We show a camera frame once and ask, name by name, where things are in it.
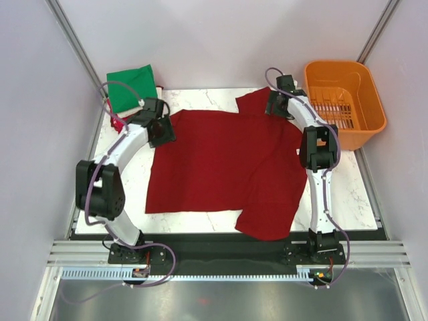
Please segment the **dark red t shirt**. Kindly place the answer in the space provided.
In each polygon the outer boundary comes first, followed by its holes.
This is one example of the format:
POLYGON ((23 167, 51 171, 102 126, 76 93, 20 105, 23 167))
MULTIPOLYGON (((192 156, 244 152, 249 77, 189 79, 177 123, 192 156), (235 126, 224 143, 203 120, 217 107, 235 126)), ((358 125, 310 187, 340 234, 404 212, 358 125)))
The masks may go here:
POLYGON ((239 97, 236 113, 173 114, 176 140, 155 150, 146 212, 234 210, 238 231, 262 241, 287 237, 307 175, 297 153, 302 133, 265 113, 270 92, 239 97))

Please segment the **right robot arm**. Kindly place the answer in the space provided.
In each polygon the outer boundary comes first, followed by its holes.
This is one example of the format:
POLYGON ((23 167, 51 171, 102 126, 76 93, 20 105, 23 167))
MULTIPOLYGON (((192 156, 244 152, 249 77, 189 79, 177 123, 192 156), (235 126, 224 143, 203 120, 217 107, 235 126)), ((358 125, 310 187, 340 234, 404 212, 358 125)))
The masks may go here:
POLYGON ((275 84, 265 78, 272 89, 265 113, 286 118, 302 132, 299 160, 308 177, 312 214, 306 255, 310 261, 322 263, 339 249, 331 195, 332 170, 340 161, 338 129, 310 105, 291 75, 280 73, 275 84))

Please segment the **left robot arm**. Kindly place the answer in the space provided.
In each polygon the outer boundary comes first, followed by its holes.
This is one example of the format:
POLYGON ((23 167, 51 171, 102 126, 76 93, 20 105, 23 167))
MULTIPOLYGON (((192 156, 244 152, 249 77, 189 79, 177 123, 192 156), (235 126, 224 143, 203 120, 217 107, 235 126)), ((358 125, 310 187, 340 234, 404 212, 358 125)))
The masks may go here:
POLYGON ((145 98, 138 103, 140 110, 128 120, 104 109, 122 124, 122 130, 102 154, 76 165, 75 189, 76 206, 84 212, 86 225, 103 226, 124 247, 123 254, 132 263, 144 260, 147 248, 143 232, 124 209, 126 196, 121 174, 142 147, 156 148, 176 140, 167 102, 145 98))

